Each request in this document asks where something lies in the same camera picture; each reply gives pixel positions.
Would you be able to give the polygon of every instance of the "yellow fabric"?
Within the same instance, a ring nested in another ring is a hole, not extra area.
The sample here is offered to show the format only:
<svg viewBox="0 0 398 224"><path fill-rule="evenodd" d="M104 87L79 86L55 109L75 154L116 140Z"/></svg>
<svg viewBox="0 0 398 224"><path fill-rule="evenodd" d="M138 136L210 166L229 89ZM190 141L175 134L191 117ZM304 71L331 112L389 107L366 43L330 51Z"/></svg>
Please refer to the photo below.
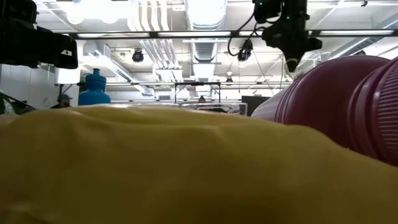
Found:
<svg viewBox="0 0 398 224"><path fill-rule="evenodd" d="M0 223L398 223L398 171L310 128L149 108L0 124Z"/></svg>

